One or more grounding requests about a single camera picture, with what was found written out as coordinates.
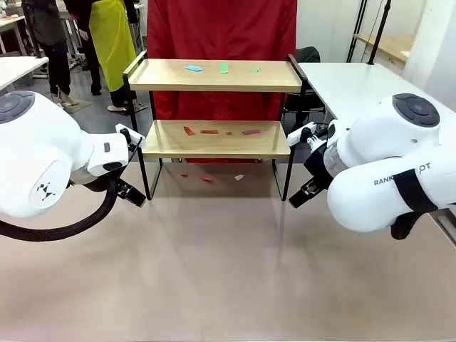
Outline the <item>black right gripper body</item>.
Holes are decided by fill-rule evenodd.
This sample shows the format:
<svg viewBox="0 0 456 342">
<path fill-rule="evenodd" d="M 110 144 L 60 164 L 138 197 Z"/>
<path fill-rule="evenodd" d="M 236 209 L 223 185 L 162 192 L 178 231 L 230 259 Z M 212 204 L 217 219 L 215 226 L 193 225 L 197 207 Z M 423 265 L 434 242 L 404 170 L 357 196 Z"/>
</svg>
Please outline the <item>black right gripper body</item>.
<svg viewBox="0 0 456 342">
<path fill-rule="evenodd" d="M 305 183 L 305 187 L 313 190 L 327 190 L 329 188 L 333 177 L 328 173 L 323 161 L 326 148 L 327 144 L 324 142 L 304 162 L 304 167 L 312 175 L 312 178 Z"/>
</svg>

